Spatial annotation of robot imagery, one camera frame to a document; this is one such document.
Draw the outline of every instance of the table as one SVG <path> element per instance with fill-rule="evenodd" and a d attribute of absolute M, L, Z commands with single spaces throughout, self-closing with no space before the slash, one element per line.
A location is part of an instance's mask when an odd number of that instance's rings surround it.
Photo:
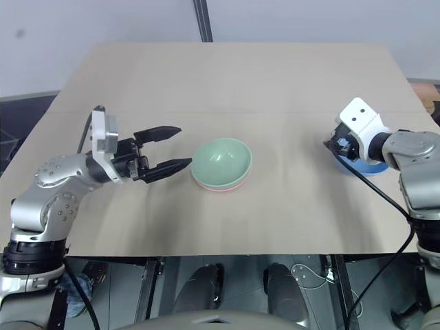
<path fill-rule="evenodd" d="M 0 245 L 9 238 L 10 200 L 40 164 L 75 152 L 89 112 L 101 104 L 118 117 L 121 138 L 163 124 L 182 128 L 144 147 L 152 164 L 233 137 L 250 146 L 254 166 L 246 184 L 223 194 L 196 185 L 188 169 L 149 185 L 107 184 L 83 199 L 67 239 L 71 255 L 395 252 L 408 234 L 405 220 L 344 174 L 322 145 L 355 96 L 392 130 L 439 132 L 381 45 L 98 46 L 0 179 Z M 403 204 L 397 177 L 388 170 L 372 181 Z"/>

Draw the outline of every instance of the white wall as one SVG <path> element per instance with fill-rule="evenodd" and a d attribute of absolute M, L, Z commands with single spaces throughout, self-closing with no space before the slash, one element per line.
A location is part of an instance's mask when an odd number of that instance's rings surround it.
<path fill-rule="evenodd" d="M 439 0 L 207 0 L 214 41 L 386 44 L 408 78 L 440 80 Z"/>
<path fill-rule="evenodd" d="M 0 0 L 0 97 L 59 90 L 112 41 L 200 41 L 193 2 Z"/>

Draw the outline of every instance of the green bowl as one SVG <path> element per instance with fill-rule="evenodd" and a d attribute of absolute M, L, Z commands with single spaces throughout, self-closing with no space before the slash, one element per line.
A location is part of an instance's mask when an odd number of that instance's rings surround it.
<path fill-rule="evenodd" d="M 242 141 L 216 139 L 202 146 L 192 158 L 191 173 L 209 190 L 232 190 L 242 184 L 252 166 L 252 154 Z"/>

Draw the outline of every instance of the robotic arm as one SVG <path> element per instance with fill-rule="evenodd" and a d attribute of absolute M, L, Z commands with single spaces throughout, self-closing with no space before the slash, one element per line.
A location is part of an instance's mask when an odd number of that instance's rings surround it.
<path fill-rule="evenodd" d="M 422 329 L 440 329 L 440 135 L 399 130 L 391 133 L 380 115 L 361 98 L 340 113 L 332 138 L 324 144 L 338 155 L 369 164 L 385 162 L 400 171 L 399 185 L 409 224 L 418 238 L 430 309 Z"/>
<path fill-rule="evenodd" d="M 58 284 L 65 270 L 66 238 L 87 193 L 128 178 L 154 182 L 191 163 L 190 158 L 172 159 L 150 168 L 141 154 L 144 143 L 168 139 L 181 131 L 177 127 L 147 129 L 118 141 L 115 118 L 104 107 L 96 107 L 86 129 L 91 152 L 44 163 L 29 189 L 12 201 L 11 237 L 0 265 L 0 325 L 14 318 L 2 304 L 7 296 L 54 289 Z"/>

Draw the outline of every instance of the black cable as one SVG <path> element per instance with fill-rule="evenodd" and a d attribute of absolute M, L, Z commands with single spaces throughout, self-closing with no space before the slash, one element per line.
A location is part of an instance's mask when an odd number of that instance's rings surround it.
<path fill-rule="evenodd" d="M 91 113 L 89 114 L 89 117 L 87 117 L 87 120 L 85 122 L 84 130 L 82 131 L 82 135 L 80 139 L 80 144 L 78 145 L 78 149 L 76 149 L 76 153 L 81 153 L 83 149 L 84 141 L 85 138 L 87 137 L 87 132 L 89 130 L 90 123 L 91 123 Z"/>
<path fill-rule="evenodd" d="M 78 293 L 80 294 L 81 299 L 84 302 L 86 310 L 89 312 L 91 321 L 93 322 L 93 327 L 95 328 L 95 330 L 100 330 L 98 319 L 96 317 L 94 308 L 91 306 L 90 300 L 85 295 L 84 290 L 82 289 L 80 283 L 76 279 L 76 276 L 75 276 L 74 272 L 72 271 L 72 269 L 70 268 L 69 264 L 67 263 L 66 259 L 64 259 L 64 266 L 65 266 L 67 274 L 69 275 L 72 283 L 74 284 L 74 286 L 76 288 L 76 291 L 78 291 Z"/>
<path fill-rule="evenodd" d="M 402 244 L 402 246 L 398 249 L 398 251 L 396 253 L 394 253 L 394 255 L 391 257 L 390 260 L 388 260 L 388 262 L 382 266 L 382 268 L 376 273 L 376 275 L 374 275 L 374 277 L 370 280 L 370 282 L 368 283 L 368 285 L 365 287 L 365 289 L 362 290 L 361 294 L 359 295 L 359 297 L 356 299 L 356 301 L 353 303 L 353 305 L 351 305 L 351 308 L 347 314 L 346 317 L 346 322 L 345 322 L 345 330 L 350 330 L 350 321 L 351 321 L 351 316 L 353 315 L 353 312 L 355 310 L 355 308 L 357 307 L 357 305 L 359 304 L 360 300 L 362 299 L 362 297 L 365 295 L 365 293 L 369 290 L 370 286 L 373 285 L 373 283 L 376 281 L 376 279 L 380 276 L 380 274 L 382 274 L 382 272 L 400 255 L 402 254 L 402 252 L 408 247 L 409 243 L 413 240 L 414 237 L 414 228 L 411 227 L 410 228 L 410 234 L 408 235 L 408 238 L 406 239 L 405 243 Z"/>
<path fill-rule="evenodd" d="M 400 213 L 403 214 L 403 216 L 406 219 L 409 219 L 410 215 L 405 211 L 404 208 L 402 208 L 397 202 L 395 202 L 393 199 L 391 199 L 385 192 L 383 192 L 382 190 L 380 190 L 377 186 L 374 185 L 373 182 L 371 182 L 370 180 L 368 180 L 367 178 L 365 178 L 365 176 L 363 176 L 362 174 L 360 174 L 359 172 L 357 172 L 353 167 L 351 167 L 350 165 L 348 165 L 346 162 L 344 162 L 344 160 L 332 149 L 330 149 L 331 153 L 333 153 L 333 156 L 335 156 L 335 158 L 338 160 L 339 163 L 341 163 L 347 170 L 349 170 L 350 172 L 352 172 L 356 177 L 358 177 L 359 179 L 361 179 L 368 187 L 370 187 L 371 189 L 373 189 L 380 197 L 382 197 L 383 199 L 385 199 L 389 204 L 391 204 L 392 206 L 394 206 Z"/>
<path fill-rule="evenodd" d="M 374 190 L 375 193 L 377 193 L 380 197 L 382 197 L 383 199 L 385 199 L 389 204 L 391 204 L 392 206 L 394 206 L 400 213 L 402 213 L 406 220 L 408 221 L 410 219 L 410 215 L 393 199 L 391 199 L 385 192 L 383 192 L 382 190 L 380 190 L 373 182 L 371 182 L 370 180 L 368 180 L 367 178 L 365 178 L 365 176 L 363 176 L 362 174 L 360 174 L 357 170 L 355 170 L 352 166 L 348 165 L 346 162 L 344 162 L 344 160 L 333 150 L 331 143 L 329 145 L 327 145 L 327 147 L 329 148 L 329 150 L 331 151 L 331 153 L 333 153 L 333 156 L 339 161 L 339 163 L 341 163 L 347 170 L 349 170 L 351 173 L 353 173 L 356 177 L 358 177 L 359 179 L 361 179 L 368 187 L 370 187 L 371 189 Z M 357 305 L 359 304 L 360 300 L 362 299 L 362 297 L 365 295 L 365 293 L 369 290 L 369 288 L 371 287 L 371 285 L 373 285 L 373 283 L 376 281 L 376 279 L 380 276 L 380 274 L 400 255 L 402 254 L 402 252 L 408 247 L 409 243 L 412 241 L 413 237 L 414 237 L 414 233 L 415 230 L 413 227 L 410 227 L 410 234 L 408 235 L 408 238 L 406 239 L 406 241 L 402 244 L 402 246 L 398 249 L 398 251 L 396 253 L 394 253 L 394 255 L 391 257 L 391 259 L 382 266 L 381 269 L 379 269 L 379 271 L 376 273 L 376 275 L 374 275 L 374 277 L 370 280 L 370 282 L 368 283 L 368 285 L 364 288 L 364 290 L 362 290 L 361 294 L 358 296 L 358 298 L 356 299 L 356 301 L 353 303 L 353 305 L 351 306 L 346 320 L 345 320 L 345 324 L 344 324 L 344 328 L 345 330 L 350 330 L 350 321 L 351 321 L 351 317 L 353 315 L 353 312 L 355 311 Z"/>

